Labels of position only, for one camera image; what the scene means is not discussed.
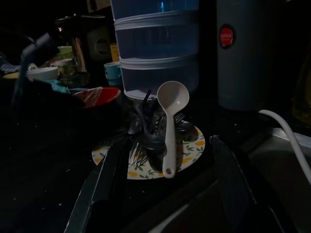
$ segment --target red logo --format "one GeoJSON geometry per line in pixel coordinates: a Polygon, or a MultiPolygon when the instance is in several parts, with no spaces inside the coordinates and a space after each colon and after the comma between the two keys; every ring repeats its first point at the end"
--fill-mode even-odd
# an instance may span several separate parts
{"type": "Polygon", "coordinates": [[[234,42],[234,32],[229,27],[223,27],[220,30],[220,44],[223,48],[229,48],[234,42]]]}

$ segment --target spoon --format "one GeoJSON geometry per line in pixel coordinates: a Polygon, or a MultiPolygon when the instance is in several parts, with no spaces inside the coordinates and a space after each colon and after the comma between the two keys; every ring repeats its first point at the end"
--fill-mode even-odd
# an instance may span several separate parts
{"type": "Polygon", "coordinates": [[[163,158],[163,174],[173,178],[176,174],[176,138],[174,115],[181,111],[189,102],[189,91],[176,81],[161,85],[157,91],[157,100],[166,114],[166,151],[163,158]]]}
{"type": "Polygon", "coordinates": [[[134,107],[139,118],[141,121],[141,124],[144,128],[144,134],[139,136],[138,141],[147,150],[154,150],[154,151],[162,151],[165,148],[165,142],[162,137],[157,135],[152,135],[148,132],[148,127],[146,124],[146,121],[144,119],[144,116],[141,111],[141,107],[134,107]]]}

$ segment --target stainless steel spoon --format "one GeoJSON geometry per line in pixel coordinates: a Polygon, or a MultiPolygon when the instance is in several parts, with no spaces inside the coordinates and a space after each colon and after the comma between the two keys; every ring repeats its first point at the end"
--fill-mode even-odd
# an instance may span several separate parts
{"type": "Polygon", "coordinates": [[[148,126],[142,114],[141,108],[135,106],[134,109],[136,110],[141,124],[144,128],[144,134],[138,137],[138,142],[147,150],[156,150],[162,151],[165,148],[165,141],[162,137],[158,135],[152,135],[148,132],[148,126]]]}

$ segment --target plastic container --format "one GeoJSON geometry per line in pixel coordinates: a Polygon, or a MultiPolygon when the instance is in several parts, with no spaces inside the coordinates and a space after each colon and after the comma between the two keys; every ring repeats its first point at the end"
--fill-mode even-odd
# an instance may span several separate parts
{"type": "Polygon", "coordinates": [[[178,81],[194,92],[198,87],[197,55],[165,59],[120,59],[124,93],[143,100],[148,90],[156,98],[158,88],[167,81],[178,81]]]}
{"type": "Polygon", "coordinates": [[[198,10],[199,0],[111,0],[113,18],[159,12],[198,10]]]}
{"type": "Polygon", "coordinates": [[[120,58],[162,59],[197,54],[197,11],[156,13],[115,22],[120,58]]]}

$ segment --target ladle handle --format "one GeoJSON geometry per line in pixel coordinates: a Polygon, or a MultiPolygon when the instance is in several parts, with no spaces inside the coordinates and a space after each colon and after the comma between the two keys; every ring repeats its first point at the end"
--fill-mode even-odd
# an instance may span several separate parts
{"type": "Polygon", "coordinates": [[[176,174],[176,138],[175,122],[172,115],[166,115],[166,151],[163,158],[163,174],[165,178],[173,178],[176,174]]]}

